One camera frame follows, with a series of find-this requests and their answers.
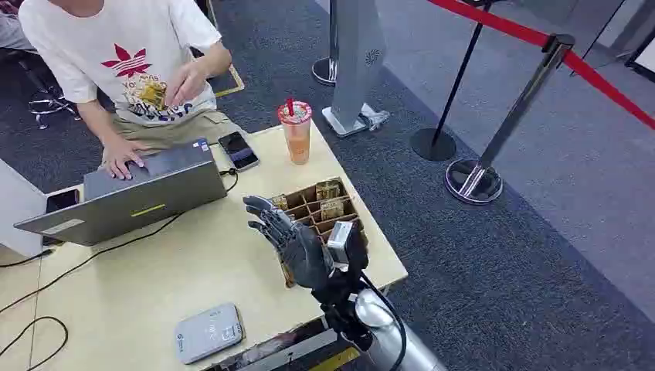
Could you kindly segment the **person's left hand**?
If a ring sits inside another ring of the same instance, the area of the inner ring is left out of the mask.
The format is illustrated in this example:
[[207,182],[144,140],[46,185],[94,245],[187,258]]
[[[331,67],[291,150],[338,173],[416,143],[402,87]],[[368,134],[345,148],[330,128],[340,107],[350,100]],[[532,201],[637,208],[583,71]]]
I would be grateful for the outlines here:
[[201,59],[186,63],[167,83],[165,105],[175,107],[195,99],[204,89],[209,70]]

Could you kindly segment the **person's right hand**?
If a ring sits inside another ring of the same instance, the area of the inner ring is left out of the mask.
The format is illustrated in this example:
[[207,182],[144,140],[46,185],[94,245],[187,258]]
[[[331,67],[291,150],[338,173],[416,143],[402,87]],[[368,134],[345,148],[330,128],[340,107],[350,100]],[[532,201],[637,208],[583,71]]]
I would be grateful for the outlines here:
[[133,162],[139,168],[144,167],[144,161],[139,152],[147,148],[138,141],[128,141],[123,138],[110,138],[103,143],[104,153],[100,168],[112,178],[131,180],[133,176],[128,169],[128,162]]

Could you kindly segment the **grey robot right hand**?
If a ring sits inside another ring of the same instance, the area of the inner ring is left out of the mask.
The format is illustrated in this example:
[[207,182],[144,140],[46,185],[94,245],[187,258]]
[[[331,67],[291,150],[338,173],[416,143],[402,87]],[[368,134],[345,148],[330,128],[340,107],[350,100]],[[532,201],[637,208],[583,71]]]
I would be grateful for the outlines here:
[[328,285],[333,270],[319,236],[308,226],[292,220],[282,209],[260,196],[243,198],[246,211],[258,218],[248,226],[273,245],[282,262],[303,288],[318,290]]

